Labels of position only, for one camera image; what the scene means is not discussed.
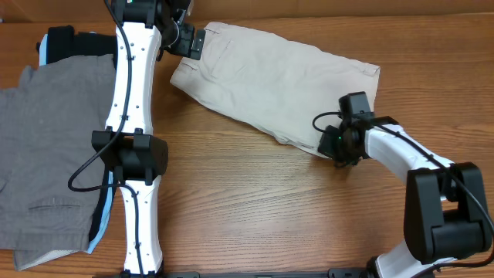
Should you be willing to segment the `beige shorts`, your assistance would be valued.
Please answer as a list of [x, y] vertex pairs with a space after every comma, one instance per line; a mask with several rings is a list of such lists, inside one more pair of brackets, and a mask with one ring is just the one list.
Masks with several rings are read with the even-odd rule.
[[313, 118], [364, 91], [374, 103], [381, 68], [270, 32], [210, 22], [199, 60], [183, 58], [171, 84], [210, 110], [245, 122], [310, 154]]

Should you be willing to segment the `grey folded shorts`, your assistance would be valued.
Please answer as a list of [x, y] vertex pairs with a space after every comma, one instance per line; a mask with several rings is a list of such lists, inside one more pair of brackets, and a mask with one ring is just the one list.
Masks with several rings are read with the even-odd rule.
[[91, 135], [113, 99], [113, 57], [72, 56], [26, 67], [1, 91], [1, 247], [17, 270], [91, 253], [106, 231], [113, 195]]

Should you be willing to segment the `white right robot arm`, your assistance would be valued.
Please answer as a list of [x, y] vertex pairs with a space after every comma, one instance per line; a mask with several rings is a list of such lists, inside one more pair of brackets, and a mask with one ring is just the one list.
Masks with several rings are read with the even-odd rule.
[[480, 268], [493, 258], [467, 258], [490, 250], [493, 220], [482, 173], [431, 153], [390, 117], [342, 115], [321, 131], [320, 151], [337, 167], [379, 161], [406, 184], [404, 240], [364, 268], [333, 268], [330, 277], [433, 277], [443, 268]]

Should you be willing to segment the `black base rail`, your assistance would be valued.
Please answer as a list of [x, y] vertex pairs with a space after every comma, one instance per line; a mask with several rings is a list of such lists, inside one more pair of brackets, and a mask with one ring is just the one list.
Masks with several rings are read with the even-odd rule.
[[175, 272], [147, 274], [144, 277], [160, 278], [378, 278], [365, 268], [331, 268], [324, 272], [271, 272], [271, 273], [198, 273]]

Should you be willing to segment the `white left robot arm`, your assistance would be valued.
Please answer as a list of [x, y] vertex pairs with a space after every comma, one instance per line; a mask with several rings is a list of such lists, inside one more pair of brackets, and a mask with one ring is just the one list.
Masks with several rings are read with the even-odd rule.
[[151, 98], [154, 68], [164, 53], [198, 60], [205, 31], [185, 19], [192, 0], [113, 1], [116, 79], [104, 131], [91, 143], [123, 197], [127, 254], [122, 277], [163, 277], [157, 195], [168, 162], [167, 142], [154, 136]]

